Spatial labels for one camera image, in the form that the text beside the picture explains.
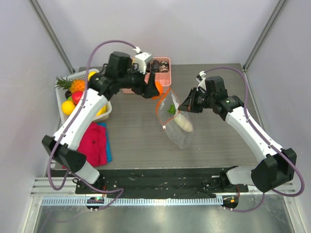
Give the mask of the orange fruit toy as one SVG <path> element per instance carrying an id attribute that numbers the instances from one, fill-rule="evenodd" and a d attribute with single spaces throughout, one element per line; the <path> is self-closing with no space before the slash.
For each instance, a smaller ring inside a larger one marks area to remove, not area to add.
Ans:
<path id="1" fill-rule="evenodd" d="M 155 86 L 158 90 L 158 95 L 157 96 L 154 96 L 154 97 L 151 97 L 152 100 L 157 100 L 161 97 L 161 95 L 163 94 L 163 86 L 161 85 L 160 82 L 157 82 L 155 81 Z"/>

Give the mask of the white radish toy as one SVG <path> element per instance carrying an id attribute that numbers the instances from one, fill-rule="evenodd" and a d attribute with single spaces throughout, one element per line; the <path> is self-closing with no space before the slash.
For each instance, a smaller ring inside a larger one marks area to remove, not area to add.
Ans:
<path id="1" fill-rule="evenodd" d="M 188 133 L 193 131 L 192 123 L 183 114 L 177 114 L 173 119 L 182 130 Z"/>

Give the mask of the clear zip top bag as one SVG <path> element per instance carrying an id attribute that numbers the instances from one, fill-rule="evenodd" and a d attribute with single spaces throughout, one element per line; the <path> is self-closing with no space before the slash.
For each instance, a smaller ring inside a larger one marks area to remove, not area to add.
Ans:
<path id="1" fill-rule="evenodd" d="M 156 105 L 156 115 L 167 137 L 180 149 L 189 147 L 192 143 L 194 130 L 190 133 L 182 130 L 174 121 L 177 114 L 183 114 L 191 123 L 187 112 L 179 111 L 180 101 L 176 93 L 169 88 L 160 98 Z"/>

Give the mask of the pineapple toy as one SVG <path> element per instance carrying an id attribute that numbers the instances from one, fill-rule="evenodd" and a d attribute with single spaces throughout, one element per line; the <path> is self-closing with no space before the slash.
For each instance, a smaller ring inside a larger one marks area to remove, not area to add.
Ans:
<path id="1" fill-rule="evenodd" d="M 72 94 L 76 92 L 83 92 L 85 90 L 85 81 L 82 79 L 68 80 L 63 77 L 56 77 L 55 87 L 70 91 Z"/>

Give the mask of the red apple toy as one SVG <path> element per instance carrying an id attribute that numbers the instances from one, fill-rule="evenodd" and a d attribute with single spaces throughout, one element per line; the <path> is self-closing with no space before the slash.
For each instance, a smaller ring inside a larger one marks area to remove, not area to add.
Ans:
<path id="1" fill-rule="evenodd" d="M 74 92 L 72 95 L 71 95 L 71 99 L 73 101 L 73 103 L 75 105 L 77 105 L 80 101 L 80 99 L 82 98 L 83 96 L 83 91 L 77 91 L 77 92 Z"/>

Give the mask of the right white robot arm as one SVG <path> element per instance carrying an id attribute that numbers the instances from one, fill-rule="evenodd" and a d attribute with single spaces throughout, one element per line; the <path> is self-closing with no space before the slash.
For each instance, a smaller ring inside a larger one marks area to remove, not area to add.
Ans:
<path id="1" fill-rule="evenodd" d="M 295 151 L 277 144 L 250 116 L 242 100 L 228 95 L 222 77 L 197 75 L 197 81 L 198 86 L 191 89 L 179 111 L 201 113 L 212 109 L 237 131 L 258 161 L 255 168 L 237 166 L 228 170 L 219 180 L 220 188 L 229 192 L 237 184 L 246 184 L 266 193 L 291 181 L 297 159 Z"/>

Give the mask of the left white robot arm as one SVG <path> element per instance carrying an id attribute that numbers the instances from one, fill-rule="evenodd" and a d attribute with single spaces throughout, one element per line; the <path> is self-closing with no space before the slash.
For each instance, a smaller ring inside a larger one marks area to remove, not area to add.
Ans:
<path id="1" fill-rule="evenodd" d="M 46 135 L 42 140 L 52 159 L 86 181 L 87 189 L 94 194 L 100 193 L 104 184 L 99 179 L 99 171 L 78 152 L 80 141 L 99 110 L 121 89 L 131 89 L 146 99 L 159 95 L 153 73 L 145 82 L 147 64 L 152 58 L 148 52 L 141 52 L 134 58 L 123 52 L 110 54 L 104 73 L 87 76 L 88 85 L 82 99 L 63 126 L 53 136 Z"/>

